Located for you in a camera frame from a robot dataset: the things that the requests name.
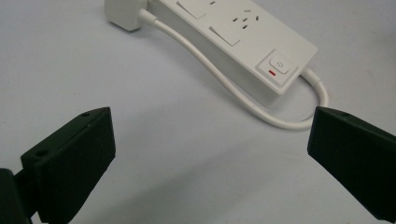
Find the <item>white power cord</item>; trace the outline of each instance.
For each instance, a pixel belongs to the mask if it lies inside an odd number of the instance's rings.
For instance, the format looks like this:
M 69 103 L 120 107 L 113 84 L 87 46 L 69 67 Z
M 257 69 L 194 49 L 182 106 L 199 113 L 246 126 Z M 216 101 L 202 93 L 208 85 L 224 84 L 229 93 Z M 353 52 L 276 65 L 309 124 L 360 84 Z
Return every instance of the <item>white power cord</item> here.
M 272 124 L 278 128 L 288 129 L 288 130 L 306 130 L 311 128 L 313 118 L 290 122 L 287 120 L 282 120 L 274 117 L 269 114 L 261 107 L 253 103 L 250 99 L 244 95 L 240 90 L 238 90 L 235 85 L 228 79 L 224 74 L 220 72 L 220 70 L 210 62 L 206 56 L 198 50 L 188 39 L 186 39 L 183 35 L 179 34 L 177 31 L 167 26 L 163 22 L 159 21 L 157 17 L 146 11 L 145 9 L 140 9 L 138 13 L 138 19 L 142 23 L 150 25 L 152 27 L 157 28 L 158 30 L 164 32 L 165 34 L 174 38 L 178 43 L 180 43 L 184 48 L 186 48 L 198 61 L 209 70 L 210 73 L 215 77 L 215 79 L 246 109 L 248 109 L 251 113 L 256 115 L 258 118 L 263 121 Z M 327 107 L 329 104 L 329 94 L 320 78 L 309 68 L 307 68 L 302 73 L 303 78 L 311 84 L 314 90 L 317 92 L 320 106 Z

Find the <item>white surface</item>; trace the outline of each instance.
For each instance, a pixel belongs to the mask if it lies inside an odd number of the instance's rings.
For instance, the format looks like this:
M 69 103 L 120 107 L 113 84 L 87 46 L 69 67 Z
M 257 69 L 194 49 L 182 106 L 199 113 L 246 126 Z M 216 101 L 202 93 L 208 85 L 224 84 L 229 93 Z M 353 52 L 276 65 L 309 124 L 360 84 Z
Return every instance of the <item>white surface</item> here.
M 331 106 L 396 134 L 396 2 L 255 1 L 319 47 Z M 301 119 L 302 81 L 274 111 Z M 261 123 L 174 40 L 106 22 L 103 1 L 0 7 L 0 164 L 77 114 L 112 108 L 117 158 L 72 223 L 382 223 L 306 154 L 309 132 Z

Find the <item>plug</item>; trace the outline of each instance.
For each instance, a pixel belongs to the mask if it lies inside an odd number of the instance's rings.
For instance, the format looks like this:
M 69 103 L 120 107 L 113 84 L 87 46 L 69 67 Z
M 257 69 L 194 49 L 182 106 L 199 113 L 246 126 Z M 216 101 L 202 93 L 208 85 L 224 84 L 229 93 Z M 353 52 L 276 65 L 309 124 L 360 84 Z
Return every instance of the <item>plug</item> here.
M 147 6 L 148 0 L 105 0 L 105 14 L 109 21 L 132 31 L 142 25 L 138 19 L 139 11 Z

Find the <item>electrical socket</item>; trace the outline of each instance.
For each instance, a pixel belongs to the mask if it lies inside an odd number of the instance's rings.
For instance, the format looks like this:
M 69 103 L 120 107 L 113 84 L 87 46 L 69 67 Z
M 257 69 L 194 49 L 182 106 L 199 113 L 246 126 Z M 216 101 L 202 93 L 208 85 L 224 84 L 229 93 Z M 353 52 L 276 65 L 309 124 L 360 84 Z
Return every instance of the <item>electrical socket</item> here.
M 318 49 L 251 0 L 148 0 L 237 86 L 273 105 Z

